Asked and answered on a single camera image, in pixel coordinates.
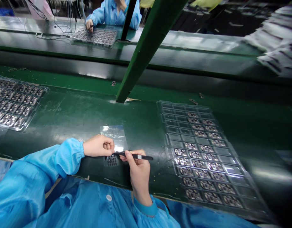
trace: plastic tray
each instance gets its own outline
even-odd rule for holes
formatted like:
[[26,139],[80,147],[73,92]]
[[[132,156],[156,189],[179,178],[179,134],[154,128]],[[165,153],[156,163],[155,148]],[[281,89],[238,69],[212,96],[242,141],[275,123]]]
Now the plastic tray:
[[48,92],[48,87],[0,76],[0,127],[25,129]]
[[209,107],[159,101],[158,108],[188,201],[249,220],[274,221]]

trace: black tweezers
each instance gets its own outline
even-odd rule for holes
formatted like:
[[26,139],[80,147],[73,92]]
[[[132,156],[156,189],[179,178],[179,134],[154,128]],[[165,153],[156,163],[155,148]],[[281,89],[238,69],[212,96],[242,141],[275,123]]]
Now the black tweezers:
[[[126,154],[124,151],[122,152],[115,152],[114,154],[116,155],[123,155],[126,157]],[[144,160],[150,160],[152,161],[153,160],[153,157],[150,157],[150,156],[144,156],[144,155],[137,155],[137,154],[132,154],[133,158],[136,158],[136,159],[144,159]]]

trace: finger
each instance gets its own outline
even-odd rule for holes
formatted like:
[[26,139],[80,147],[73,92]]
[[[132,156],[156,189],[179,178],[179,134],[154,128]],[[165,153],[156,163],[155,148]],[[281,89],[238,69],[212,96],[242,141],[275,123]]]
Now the finger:
[[133,151],[130,151],[131,154],[138,154],[138,155],[146,155],[145,151],[143,149],[141,150],[133,150]]
[[126,158],[128,160],[130,169],[135,170],[137,168],[137,165],[135,163],[135,160],[134,160],[132,154],[128,150],[125,151],[125,154],[126,154]]

